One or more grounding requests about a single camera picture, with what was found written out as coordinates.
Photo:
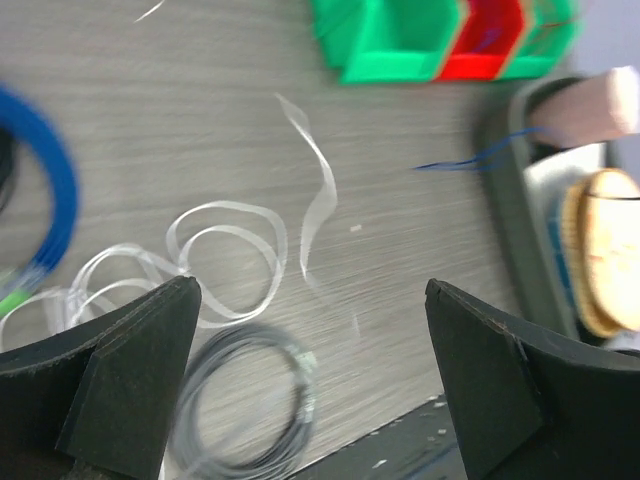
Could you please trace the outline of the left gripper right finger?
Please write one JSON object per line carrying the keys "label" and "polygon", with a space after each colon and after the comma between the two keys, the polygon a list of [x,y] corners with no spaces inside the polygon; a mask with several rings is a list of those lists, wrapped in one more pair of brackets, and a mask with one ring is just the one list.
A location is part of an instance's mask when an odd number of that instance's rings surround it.
{"label": "left gripper right finger", "polygon": [[638,478],[638,358],[436,279],[425,308],[469,478]]}

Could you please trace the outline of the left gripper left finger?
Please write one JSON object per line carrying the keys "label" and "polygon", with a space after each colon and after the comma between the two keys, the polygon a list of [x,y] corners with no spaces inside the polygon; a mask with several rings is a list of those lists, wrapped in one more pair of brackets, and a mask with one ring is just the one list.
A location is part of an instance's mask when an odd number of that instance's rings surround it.
{"label": "left gripper left finger", "polygon": [[200,306],[178,276],[3,353],[2,478],[157,478]]}

